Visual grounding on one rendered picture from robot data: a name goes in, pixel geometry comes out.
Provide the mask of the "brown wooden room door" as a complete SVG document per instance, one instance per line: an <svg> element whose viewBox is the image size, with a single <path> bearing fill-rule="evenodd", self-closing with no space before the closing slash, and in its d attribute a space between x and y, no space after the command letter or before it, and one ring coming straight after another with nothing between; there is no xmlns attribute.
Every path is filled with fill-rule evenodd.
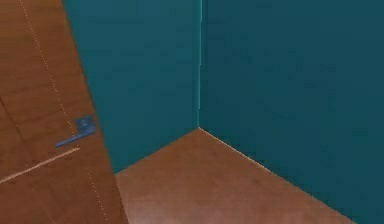
<svg viewBox="0 0 384 224"><path fill-rule="evenodd" d="M0 224L128 224L63 0L0 0Z"/></svg>

